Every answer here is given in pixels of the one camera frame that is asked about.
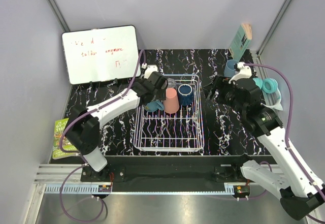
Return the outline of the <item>blue mug with handle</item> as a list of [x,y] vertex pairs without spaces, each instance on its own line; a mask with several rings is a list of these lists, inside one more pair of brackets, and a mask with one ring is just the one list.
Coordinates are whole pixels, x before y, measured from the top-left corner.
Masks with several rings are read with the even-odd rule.
[[157,101],[152,101],[152,102],[148,103],[147,105],[145,105],[144,109],[147,112],[155,112],[158,110],[163,111],[165,109],[165,107],[161,101],[157,100]]

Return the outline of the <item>clear glass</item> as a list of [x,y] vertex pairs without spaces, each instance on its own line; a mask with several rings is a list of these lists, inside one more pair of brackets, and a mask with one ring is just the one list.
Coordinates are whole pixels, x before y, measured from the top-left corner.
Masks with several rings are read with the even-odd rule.
[[173,89],[177,89],[177,83],[174,79],[172,78],[168,78],[167,79],[167,88],[173,88]]

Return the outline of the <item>light blue plastic cup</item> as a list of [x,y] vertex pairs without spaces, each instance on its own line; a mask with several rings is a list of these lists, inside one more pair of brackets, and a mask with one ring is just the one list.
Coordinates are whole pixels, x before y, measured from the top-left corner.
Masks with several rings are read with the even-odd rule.
[[225,68],[224,68],[224,76],[225,77],[233,77],[236,74],[236,69],[235,69],[235,65],[238,63],[237,60],[234,59],[230,59],[226,62],[225,64]]

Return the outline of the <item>pink plastic cup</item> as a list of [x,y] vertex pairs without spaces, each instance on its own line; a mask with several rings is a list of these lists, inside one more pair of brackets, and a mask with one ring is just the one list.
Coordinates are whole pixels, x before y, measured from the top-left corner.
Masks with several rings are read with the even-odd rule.
[[163,101],[165,112],[174,114],[179,110],[177,91],[174,88],[166,89],[166,99]]

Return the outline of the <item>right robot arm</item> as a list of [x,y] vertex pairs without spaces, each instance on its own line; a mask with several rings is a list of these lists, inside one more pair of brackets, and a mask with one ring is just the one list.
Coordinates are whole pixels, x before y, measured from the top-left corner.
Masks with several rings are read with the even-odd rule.
[[239,113],[244,127],[269,151],[283,177],[262,167],[249,157],[231,168],[235,181],[249,179],[274,195],[285,212],[301,220],[324,204],[324,182],[310,169],[291,141],[285,139],[282,121],[262,104],[262,92],[252,78],[232,80],[216,76],[203,88],[206,99],[216,97]]

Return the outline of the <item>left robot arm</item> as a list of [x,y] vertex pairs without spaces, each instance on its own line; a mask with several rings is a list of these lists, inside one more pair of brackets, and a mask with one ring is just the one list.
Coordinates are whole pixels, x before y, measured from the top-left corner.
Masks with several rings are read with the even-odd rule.
[[105,181],[110,174],[106,158],[99,149],[100,129],[119,115],[155,100],[166,98],[167,77],[154,71],[148,78],[130,84],[116,96],[94,106],[75,106],[70,114],[63,136],[76,147],[78,153],[92,168],[92,176]]

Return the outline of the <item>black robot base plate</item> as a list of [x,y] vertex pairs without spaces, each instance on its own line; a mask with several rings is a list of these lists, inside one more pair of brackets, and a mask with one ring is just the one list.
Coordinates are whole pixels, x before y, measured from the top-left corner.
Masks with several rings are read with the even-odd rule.
[[235,156],[108,156],[101,173],[82,170],[83,182],[113,181],[117,192],[211,192],[224,183],[244,183],[239,164],[246,159],[275,164],[270,155]]

